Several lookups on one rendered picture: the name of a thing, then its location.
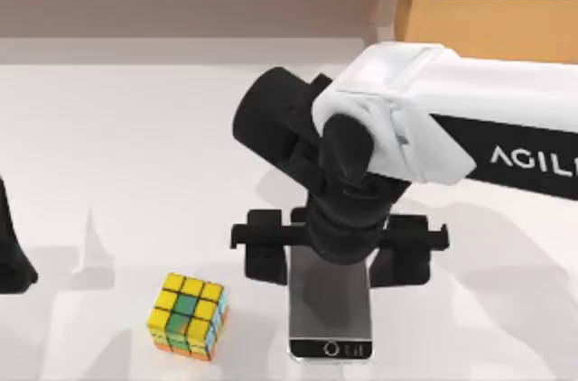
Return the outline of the yellow and green puzzle cube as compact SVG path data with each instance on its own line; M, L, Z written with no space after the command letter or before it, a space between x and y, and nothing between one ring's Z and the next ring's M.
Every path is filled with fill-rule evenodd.
M169 273L146 327L161 351L211 361L227 317L228 294L223 284Z

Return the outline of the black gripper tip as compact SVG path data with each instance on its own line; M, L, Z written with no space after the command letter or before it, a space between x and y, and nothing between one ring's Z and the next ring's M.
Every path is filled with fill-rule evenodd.
M25 293L38 278L15 234L5 183L0 177L0 294Z

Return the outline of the wooden cupboard door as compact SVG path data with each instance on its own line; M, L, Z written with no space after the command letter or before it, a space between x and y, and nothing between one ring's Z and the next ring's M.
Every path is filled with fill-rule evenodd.
M399 0L396 38L461 56L578 64L578 0Z

